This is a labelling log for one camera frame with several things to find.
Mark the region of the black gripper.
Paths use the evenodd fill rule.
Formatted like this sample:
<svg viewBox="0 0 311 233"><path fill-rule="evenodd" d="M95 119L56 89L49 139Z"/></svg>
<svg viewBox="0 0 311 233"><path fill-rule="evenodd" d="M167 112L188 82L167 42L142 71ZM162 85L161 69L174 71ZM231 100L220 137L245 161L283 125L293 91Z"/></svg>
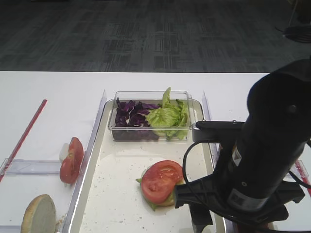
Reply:
<svg viewBox="0 0 311 233"><path fill-rule="evenodd" d="M174 188L176 208L189 205L192 227L201 233L206 226L213 225L211 212L252 230L263 230L264 225L286 220L289 213L285 204L299 203L305 196L299 184L282 181L268 199L254 199L233 189L223 199L214 175L208 175Z"/></svg>

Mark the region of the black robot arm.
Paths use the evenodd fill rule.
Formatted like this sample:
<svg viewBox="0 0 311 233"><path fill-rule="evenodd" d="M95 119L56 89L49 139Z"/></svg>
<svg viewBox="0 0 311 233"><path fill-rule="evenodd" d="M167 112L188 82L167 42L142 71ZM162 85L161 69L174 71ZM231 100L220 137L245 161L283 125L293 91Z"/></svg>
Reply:
<svg viewBox="0 0 311 233"><path fill-rule="evenodd" d="M258 80L247 97L248 118L198 121L194 145L221 146L212 174L185 181L173 191L176 208L187 204L196 233L215 213L252 232L288 218L286 203L299 203L309 185L284 180L311 143L311 61L292 62Z"/></svg>

